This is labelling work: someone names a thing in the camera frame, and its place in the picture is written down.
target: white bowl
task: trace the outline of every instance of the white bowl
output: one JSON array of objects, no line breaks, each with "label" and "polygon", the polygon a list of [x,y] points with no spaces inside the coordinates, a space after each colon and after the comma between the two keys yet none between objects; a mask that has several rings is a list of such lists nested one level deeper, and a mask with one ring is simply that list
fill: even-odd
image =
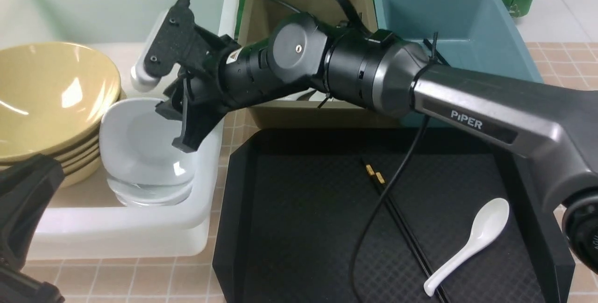
[{"label": "white bowl", "polygon": [[155,186],[143,184],[129,184],[107,175],[109,188],[125,205],[162,206],[177,205],[189,197],[192,182],[173,186]]},{"label": "white bowl", "polygon": [[181,133],[181,122],[154,111],[156,98],[126,99],[115,103],[102,118],[100,155],[106,171],[131,184],[179,185],[190,181],[197,162],[171,143]]}]

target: yellow bowl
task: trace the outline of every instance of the yellow bowl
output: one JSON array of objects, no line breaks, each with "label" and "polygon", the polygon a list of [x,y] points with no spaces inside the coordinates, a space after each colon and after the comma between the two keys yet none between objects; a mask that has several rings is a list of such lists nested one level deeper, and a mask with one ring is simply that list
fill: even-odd
[{"label": "yellow bowl", "polygon": [[81,167],[81,169],[78,169],[77,171],[74,171],[73,173],[64,176],[64,180],[58,188],[66,188],[67,186],[71,186],[73,184],[77,184],[79,182],[82,182],[83,180],[86,180],[89,176],[93,175],[93,173],[96,172],[96,170],[99,169],[101,165],[102,159],[98,156],[84,167]]},{"label": "yellow bowl", "polygon": [[0,162],[51,155],[97,128],[121,92],[101,52],[50,42],[0,50]]},{"label": "yellow bowl", "polygon": [[70,161],[70,160],[72,160],[73,157],[79,156],[82,152],[84,152],[88,148],[98,144],[99,141],[100,141],[100,134],[98,133],[98,131],[94,131],[93,133],[91,133],[91,135],[89,135],[82,141],[79,141],[76,145],[74,145],[64,151],[61,151],[59,154],[52,154],[51,157],[54,158],[54,160],[60,162],[64,166],[64,164],[63,164],[64,162]]}]

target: black chopstick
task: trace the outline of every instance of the black chopstick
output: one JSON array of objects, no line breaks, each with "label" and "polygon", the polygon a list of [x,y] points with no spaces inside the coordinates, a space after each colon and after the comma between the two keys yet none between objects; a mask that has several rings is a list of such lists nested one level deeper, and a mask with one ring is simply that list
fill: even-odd
[{"label": "black chopstick", "polygon": [[[365,166],[365,169],[368,175],[370,176],[372,184],[374,184],[374,189],[376,190],[376,193],[378,193],[378,195],[381,195],[384,191],[384,186],[386,184],[386,181],[384,180],[382,173],[380,173],[380,171],[375,171],[372,165],[367,163],[365,159],[363,159],[363,157],[361,158],[361,162]],[[415,234],[411,230],[409,224],[406,222],[405,216],[401,213],[401,210],[397,205],[397,201],[395,200],[395,197],[392,195],[392,193],[388,195],[388,198],[384,205],[388,213],[393,218],[393,221],[395,222],[395,224],[397,224],[397,227],[401,231],[401,235],[409,245],[409,249],[417,259],[417,262],[419,263],[421,270],[423,270],[426,277],[430,277],[432,275],[432,268],[430,267],[430,263],[427,260],[423,250],[421,249],[421,246],[417,241]],[[438,289],[436,290],[436,297],[438,297],[441,303],[450,303],[450,299],[446,291],[442,287],[442,284],[438,286]]]},{"label": "black chopstick", "polygon": [[[432,43],[427,38],[423,39],[423,45],[425,45],[428,50],[432,50]],[[440,52],[438,52],[438,50],[436,50],[436,58],[438,58],[441,64],[450,66],[448,61],[442,56],[442,54],[440,54]]]}]

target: beige tile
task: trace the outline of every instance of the beige tile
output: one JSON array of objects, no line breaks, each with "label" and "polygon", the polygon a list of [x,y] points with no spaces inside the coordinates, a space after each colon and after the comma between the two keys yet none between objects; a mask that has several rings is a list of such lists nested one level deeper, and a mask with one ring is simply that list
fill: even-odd
[{"label": "beige tile", "polygon": [[126,295],[133,280],[133,266],[100,267],[92,295]]},{"label": "beige tile", "polygon": [[59,266],[62,265],[62,260],[27,260],[25,262],[26,266],[41,266],[41,265],[47,265],[47,266]]},{"label": "beige tile", "polygon": [[140,258],[140,265],[172,265],[175,258]]},{"label": "beige tile", "polygon": [[220,152],[220,158],[218,159],[218,167],[227,167],[228,166],[228,154],[230,153],[230,148],[222,148]]},{"label": "beige tile", "polygon": [[211,266],[177,265],[172,277],[171,295],[205,295]]},{"label": "beige tile", "polygon": [[583,264],[575,265],[573,273],[572,292],[598,292],[598,287],[592,277],[592,272]]},{"label": "beige tile", "polygon": [[226,300],[224,299],[224,296],[214,296],[208,297],[207,303],[226,303]]},{"label": "beige tile", "polygon": [[256,120],[254,120],[254,116],[249,111],[245,113],[245,125],[256,127]]},{"label": "beige tile", "polygon": [[226,173],[228,169],[227,167],[219,167],[218,168],[218,178],[216,179],[216,187],[217,188],[224,188],[226,184]]},{"label": "beige tile", "polygon": [[572,63],[550,63],[558,76],[579,76]]},{"label": "beige tile", "polygon": [[534,61],[546,61],[546,56],[544,56],[544,52],[540,49],[530,49],[529,54],[532,56]]},{"label": "beige tile", "polygon": [[[65,299],[68,303],[87,303],[87,298],[85,297],[65,297]],[[98,301],[95,301],[95,298],[90,298],[89,302],[98,303]]]},{"label": "beige tile", "polygon": [[210,271],[212,272],[212,278],[210,279],[210,285],[207,287],[207,294],[222,295],[222,288],[220,288],[220,283],[212,267],[210,267]]},{"label": "beige tile", "polygon": [[222,145],[230,146],[233,143],[233,132],[234,128],[224,128],[222,131]]},{"label": "beige tile", "polygon": [[245,141],[250,139],[258,131],[260,131],[260,129],[258,127],[250,127],[250,126],[245,127],[245,133],[243,135],[243,137],[245,138]]},{"label": "beige tile", "polygon": [[571,294],[567,303],[596,303],[598,294],[595,295],[575,295]]},{"label": "beige tile", "polygon": [[538,71],[540,72],[540,74],[542,76],[555,75],[555,71],[553,71],[553,68],[550,66],[550,63],[547,61],[536,62],[536,67],[538,67]]},{"label": "beige tile", "polygon": [[598,90],[598,78],[588,78],[585,77],[585,82],[588,83],[590,90]]},{"label": "beige tile", "polygon": [[246,109],[237,110],[237,117],[235,117],[235,127],[241,127],[245,124]]},{"label": "beige tile", "polygon": [[143,297],[143,298],[138,298],[138,297],[130,297],[128,299],[128,303],[166,303],[166,298],[149,298],[149,297]]},{"label": "beige tile", "polygon": [[587,91],[589,86],[585,83],[581,76],[559,77],[563,87],[572,88],[573,90]]},{"label": "beige tile", "polygon": [[587,49],[588,48],[587,43],[562,43],[562,45],[564,46],[564,48],[570,49],[570,50],[579,50],[579,49]]},{"label": "beige tile", "polygon": [[564,46],[562,43],[538,43],[542,49],[562,49]]},{"label": "beige tile", "polygon": [[569,50],[571,59],[576,61],[596,61],[596,57],[592,54],[591,50]]},{"label": "beige tile", "polygon": [[565,50],[544,50],[544,54],[548,61],[559,61],[561,63],[571,62],[571,58]]},{"label": "beige tile", "polygon": [[89,303],[127,303],[127,299],[117,297],[90,297]]},{"label": "beige tile", "polygon": [[168,301],[168,303],[206,303],[206,298],[199,296],[199,297],[184,297],[184,298],[172,298]]},{"label": "beige tile", "polygon": [[235,126],[235,112],[230,112],[224,116],[224,127],[234,127]]},{"label": "beige tile", "polygon": [[582,75],[598,76],[598,63],[577,63],[577,68]]},{"label": "beige tile", "polygon": [[171,266],[137,267],[131,295],[166,295],[171,273]]},{"label": "beige tile", "polygon": [[54,283],[58,275],[58,266],[25,266],[22,273],[38,280],[39,282]]},{"label": "beige tile", "polygon": [[103,265],[134,265],[137,259],[102,259]]},{"label": "beige tile", "polygon": [[237,127],[235,128],[235,131],[233,132],[233,145],[237,145],[240,146],[243,144],[243,131],[245,127]]},{"label": "beige tile", "polygon": [[63,266],[56,286],[62,295],[87,295],[96,277],[96,266]]},{"label": "beige tile", "polygon": [[98,259],[64,260],[65,265],[97,265]]},{"label": "beige tile", "polygon": [[559,78],[555,75],[545,75],[545,76],[542,76],[542,79],[544,79],[545,84],[552,85],[552,86],[562,86],[559,81]]},{"label": "beige tile", "polygon": [[215,245],[215,237],[207,238],[206,248],[204,248],[201,253],[194,256],[179,256],[177,258],[177,264],[212,263]]},{"label": "beige tile", "polygon": [[555,210],[555,219],[557,219],[557,223],[559,224],[559,227],[561,228],[561,230],[562,230],[561,222],[562,222],[562,215],[563,214],[564,214],[564,211],[562,211],[562,210]]},{"label": "beige tile", "polygon": [[210,229],[207,233],[208,237],[215,237],[218,233],[218,225],[220,224],[220,212],[210,213]]},{"label": "beige tile", "polygon": [[224,199],[224,189],[214,190],[214,198],[212,199],[212,211],[222,210],[222,201]]}]

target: white spoon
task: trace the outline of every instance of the white spoon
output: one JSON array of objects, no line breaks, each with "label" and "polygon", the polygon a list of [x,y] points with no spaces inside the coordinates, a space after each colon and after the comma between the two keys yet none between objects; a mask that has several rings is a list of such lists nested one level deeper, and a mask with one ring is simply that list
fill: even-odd
[{"label": "white spoon", "polygon": [[470,239],[465,246],[423,284],[423,290],[426,291],[427,296],[432,297],[440,283],[457,267],[492,243],[505,228],[508,219],[509,203],[506,200],[496,198],[484,205],[476,214],[471,226]]}]

